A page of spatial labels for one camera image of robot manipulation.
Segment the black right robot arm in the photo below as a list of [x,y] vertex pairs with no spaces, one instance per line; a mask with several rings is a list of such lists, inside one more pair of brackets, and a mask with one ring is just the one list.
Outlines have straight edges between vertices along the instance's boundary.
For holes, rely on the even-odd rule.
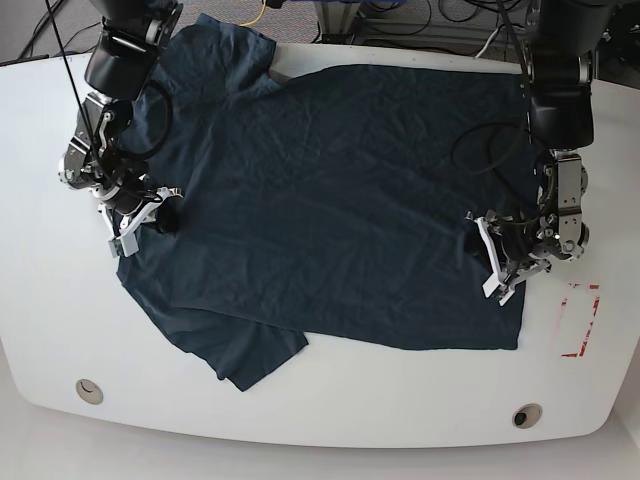
[[[173,123],[172,99],[152,73],[175,29],[183,5],[178,1],[96,1],[102,31],[85,71],[91,90],[78,104],[77,124],[59,164],[59,180],[74,190],[88,189],[110,230],[114,257],[130,257],[138,249],[136,231],[150,225],[174,233],[178,220],[169,201],[178,188],[154,185],[148,161],[168,139]],[[144,152],[119,147],[131,125],[133,107],[146,91],[163,100],[164,131]]]

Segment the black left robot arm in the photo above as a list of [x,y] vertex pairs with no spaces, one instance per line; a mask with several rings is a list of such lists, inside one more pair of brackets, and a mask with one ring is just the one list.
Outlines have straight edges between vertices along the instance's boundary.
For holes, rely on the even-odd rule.
[[595,51],[615,4],[535,1],[533,30],[525,39],[516,34],[503,2],[496,6],[521,68],[526,110],[516,129],[543,149],[533,216],[488,211],[472,220],[491,269],[483,292],[505,305],[518,285],[550,270],[553,259],[578,259],[588,245],[582,211],[588,174],[579,151],[594,141]]

